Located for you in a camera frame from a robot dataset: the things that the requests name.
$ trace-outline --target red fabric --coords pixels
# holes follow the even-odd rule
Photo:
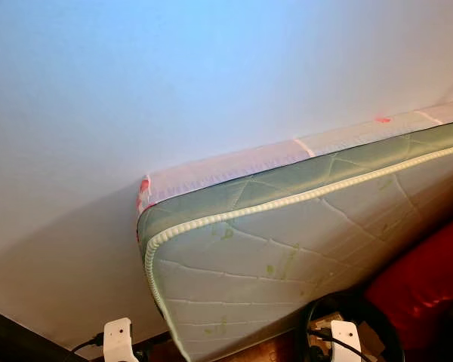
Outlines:
[[[426,348],[453,301],[453,221],[390,266],[366,291],[404,349]]]

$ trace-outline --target mattress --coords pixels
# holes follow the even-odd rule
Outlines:
[[[450,214],[447,109],[403,115],[408,132],[397,127],[394,137],[364,125],[348,137],[301,140],[314,156],[276,154],[285,165],[259,173],[243,167],[245,176],[190,183],[192,191],[176,187],[157,203],[144,197],[152,195],[145,179],[138,241],[153,297],[183,356],[215,360],[282,333],[299,308],[364,280]],[[410,131],[420,122],[414,128],[426,129]]]

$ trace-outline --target black cable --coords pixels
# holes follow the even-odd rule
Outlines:
[[[80,345],[77,345],[76,347],[71,349],[70,352],[67,354],[67,356],[65,356],[65,358],[63,359],[62,362],[66,362],[70,356],[76,354],[76,352],[79,349],[84,348],[86,345],[100,346],[100,345],[103,345],[103,343],[104,343],[104,333],[101,332],[101,333],[98,333],[94,338],[89,339],[87,342],[81,343]]]
[[[344,343],[344,342],[340,341],[339,339],[336,339],[336,338],[334,338],[332,336],[329,336],[327,334],[318,332],[316,330],[311,330],[311,329],[307,330],[307,334],[312,334],[313,336],[317,336],[320,339],[324,339],[325,341],[337,343],[338,345],[341,345],[344,348],[347,348],[348,350],[350,350],[351,352],[357,354],[358,356],[360,356],[366,362],[371,362],[371,360],[365,354],[363,354],[362,352],[358,351],[354,347],[348,345],[347,343]]]

